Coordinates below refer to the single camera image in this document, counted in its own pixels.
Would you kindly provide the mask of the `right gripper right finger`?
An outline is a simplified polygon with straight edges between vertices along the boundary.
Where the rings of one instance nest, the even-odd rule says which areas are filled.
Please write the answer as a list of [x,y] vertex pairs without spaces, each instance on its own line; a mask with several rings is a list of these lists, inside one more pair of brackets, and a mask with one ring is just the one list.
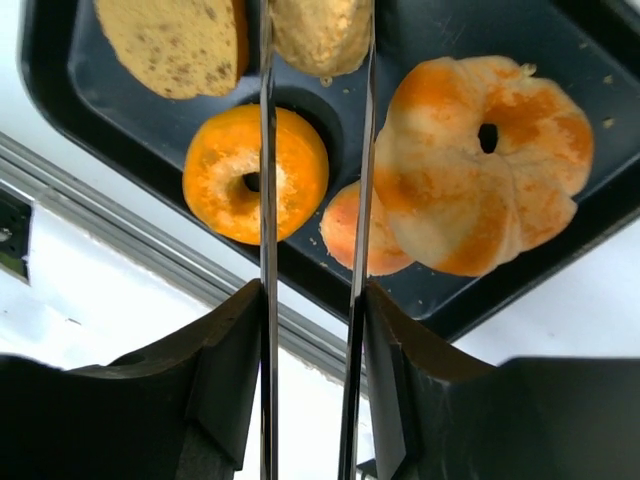
[[635,479],[635,359],[468,355],[366,289],[365,347],[382,479]]

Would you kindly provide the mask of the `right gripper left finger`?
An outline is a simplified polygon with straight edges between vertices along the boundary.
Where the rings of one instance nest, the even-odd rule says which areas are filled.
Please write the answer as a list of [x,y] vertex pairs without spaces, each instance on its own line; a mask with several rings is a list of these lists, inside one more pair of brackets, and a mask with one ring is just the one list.
[[244,463],[261,286],[106,366],[1,359],[5,479],[230,479]]

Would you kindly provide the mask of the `silver metal tongs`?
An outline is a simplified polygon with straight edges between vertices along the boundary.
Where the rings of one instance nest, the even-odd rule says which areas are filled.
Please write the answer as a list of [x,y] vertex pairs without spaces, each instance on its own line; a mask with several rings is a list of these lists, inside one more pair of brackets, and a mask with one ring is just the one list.
[[[346,378],[338,461],[339,479],[356,477],[357,428],[365,324],[365,283],[374,170],[376,120],[375,16],[370,16],[369,63],[362,147],[362,165],[349,310]],[[278,299],[277,299],[277,191],[276,107],[273,100],[273,23],[269,3],[260,3],[260,269],[265,313],[261,321],[261,477],[278,477]]]

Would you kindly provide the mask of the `small round tan muffin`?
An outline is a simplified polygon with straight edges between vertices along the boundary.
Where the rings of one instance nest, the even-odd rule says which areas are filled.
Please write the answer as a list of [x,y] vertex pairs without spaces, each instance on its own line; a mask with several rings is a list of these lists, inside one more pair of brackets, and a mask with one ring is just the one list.
[[272,1],[274,48],[305,74],[350,74],[369,51],[372,12],[371,0]]

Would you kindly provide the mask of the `flat brown speckled bread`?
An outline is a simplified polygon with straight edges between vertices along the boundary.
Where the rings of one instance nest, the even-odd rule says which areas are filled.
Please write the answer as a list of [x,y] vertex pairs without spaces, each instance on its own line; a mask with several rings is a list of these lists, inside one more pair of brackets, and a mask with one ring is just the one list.
[[119,62],[164,98],[225,96],[248,67],[243,1],[98,0],[94,8]]

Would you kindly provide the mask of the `small round orange bun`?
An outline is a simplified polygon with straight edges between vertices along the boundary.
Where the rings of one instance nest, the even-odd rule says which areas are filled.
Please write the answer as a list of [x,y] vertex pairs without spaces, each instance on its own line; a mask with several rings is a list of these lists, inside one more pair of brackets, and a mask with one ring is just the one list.
[[[320,233],[328,253],[350,270],[354,265],[359,192],[360,181],[341,189],[326,207],[320,222]],[[386,211],[376,193],[372,192],[368,275],[391,275],[412,263],[413,260],[398,245]]]

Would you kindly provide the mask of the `large swirled orange bun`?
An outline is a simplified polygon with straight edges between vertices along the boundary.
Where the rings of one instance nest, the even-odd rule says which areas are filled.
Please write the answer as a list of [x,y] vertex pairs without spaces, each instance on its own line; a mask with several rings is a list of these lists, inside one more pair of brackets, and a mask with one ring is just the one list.
[[375,142],[374,189],[414,261],[478,277],[557,236],[594,157],[584,111],[503,56],[418,64]]

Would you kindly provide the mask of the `black tray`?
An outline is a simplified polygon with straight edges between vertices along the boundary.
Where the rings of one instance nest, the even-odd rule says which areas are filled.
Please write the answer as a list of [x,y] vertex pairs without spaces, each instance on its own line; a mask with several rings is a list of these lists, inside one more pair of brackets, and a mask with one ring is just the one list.
[[[499,54],[533,64],[584,110],[593,169],[570,226],[551,242],[472,280],[412,266],[382,280],[394,301],[453,340],[546,280],[639,214],[639,13],[627,1],[380,1],[376,114],[402,78],[441,56]],[[26,5],[22,72],[61,134],[186,213],[186,148],[210,116],[259,98],[259,54],[229,96],[169,100],[117,61],[89,1]]]

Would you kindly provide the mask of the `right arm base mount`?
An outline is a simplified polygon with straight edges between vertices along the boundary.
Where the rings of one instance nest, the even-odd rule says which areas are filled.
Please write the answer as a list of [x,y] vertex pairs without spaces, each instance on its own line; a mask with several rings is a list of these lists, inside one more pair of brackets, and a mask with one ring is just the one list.
[[1,188],[1,269],[29,283],[29,243],[32,207]]

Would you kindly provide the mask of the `aluminium front rail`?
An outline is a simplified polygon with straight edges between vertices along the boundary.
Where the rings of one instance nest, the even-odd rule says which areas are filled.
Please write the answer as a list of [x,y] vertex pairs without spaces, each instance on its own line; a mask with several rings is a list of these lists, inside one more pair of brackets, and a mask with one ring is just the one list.
[[[4,183],[121,252],[202,303],[216,305],[258,268],[207,234],[200,252],[69,175],[7,135]],[[337,382],[345,379],[346,326],[318,303],[278,286],[280,344]]]

